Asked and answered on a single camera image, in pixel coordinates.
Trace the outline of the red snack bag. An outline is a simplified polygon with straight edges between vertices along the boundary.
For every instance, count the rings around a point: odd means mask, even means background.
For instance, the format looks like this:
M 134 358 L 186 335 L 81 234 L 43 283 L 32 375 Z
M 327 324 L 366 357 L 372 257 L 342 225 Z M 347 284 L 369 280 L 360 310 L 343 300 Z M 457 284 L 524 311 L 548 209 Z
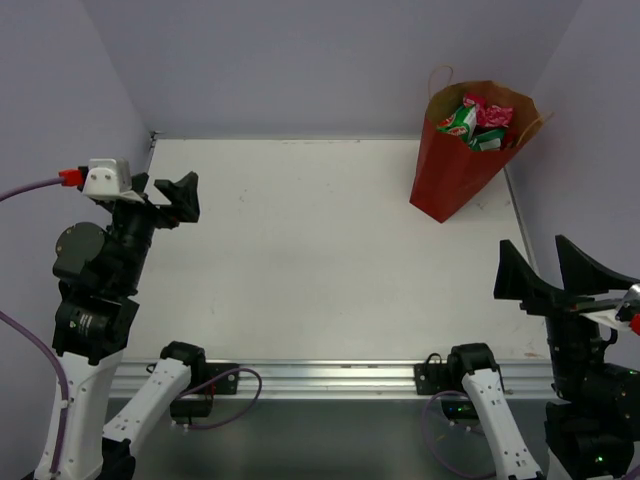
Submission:
M 513 107 L 489 105 L 484 97 L 473 93 L 463 96 L 463 105 L 475 108 L 476 126 L 485 129 L 507 128 L 514 115 Z

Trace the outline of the green Chuba chips bag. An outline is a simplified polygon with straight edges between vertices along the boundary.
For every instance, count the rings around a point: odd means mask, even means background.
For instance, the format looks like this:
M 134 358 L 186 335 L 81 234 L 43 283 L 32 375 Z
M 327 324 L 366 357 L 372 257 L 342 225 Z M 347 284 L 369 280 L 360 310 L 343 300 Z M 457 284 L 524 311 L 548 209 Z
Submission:
M 441 121 L 436 130 L 469 144 L 477 126 L 477 113 L 476 104 L 461 105 L 453 114 Z

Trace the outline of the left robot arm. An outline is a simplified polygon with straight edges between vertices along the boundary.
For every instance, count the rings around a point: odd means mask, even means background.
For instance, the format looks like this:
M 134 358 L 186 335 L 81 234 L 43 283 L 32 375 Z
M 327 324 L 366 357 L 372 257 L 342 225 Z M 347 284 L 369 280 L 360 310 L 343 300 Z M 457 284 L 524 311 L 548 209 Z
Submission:
M 53 274 L 61 295 L 55 313 L 51 357 L 57 376 L 54 410 L 34 479 L 129 479 L 136 455 L 170 404 L 208 379 L 202 348 L 173 341 L 153 373 L 125 408 L 107 420 L 109 394 L 127 347 L 139 305 L 134 297 L 158 229 L 195 223 L 200 216 L 194 172 L 155 188 L 167 199 L 155 205 L 145 194 L 148 177 L 133 178 L 137 200 L 100 201 L 111 215 L 106 228 L 80 222 L 56 242 Z

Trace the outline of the green chips bag back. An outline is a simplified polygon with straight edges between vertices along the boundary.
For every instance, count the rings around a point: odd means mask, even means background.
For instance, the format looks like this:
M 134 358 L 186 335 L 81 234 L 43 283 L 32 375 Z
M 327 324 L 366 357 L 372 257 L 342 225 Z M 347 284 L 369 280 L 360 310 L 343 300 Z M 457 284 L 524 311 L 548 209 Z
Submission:
M 481 129 L 473 134 L 468 146 L 472 151 L 500 150 L 506 133 L 505 128 Z

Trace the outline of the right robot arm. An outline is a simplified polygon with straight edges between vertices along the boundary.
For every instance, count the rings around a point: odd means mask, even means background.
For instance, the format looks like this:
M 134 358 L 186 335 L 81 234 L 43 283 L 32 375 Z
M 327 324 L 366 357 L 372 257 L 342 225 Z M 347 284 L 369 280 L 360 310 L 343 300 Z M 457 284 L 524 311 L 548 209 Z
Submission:
M 507 404 L 493 353 L 456 346 L 445 379 L 465 393 L 499 479 L 636 479 L 639 372 L 605 360 L 619 334 L 639 332 L 639 281 L 617 273 L 563 235 L 555 238 L 562 287 L 541 279 L 509 240 L 499 245 L 493 295 L 544 318 L 557 402 L 546 406 L 549 469 L 533 459 Z

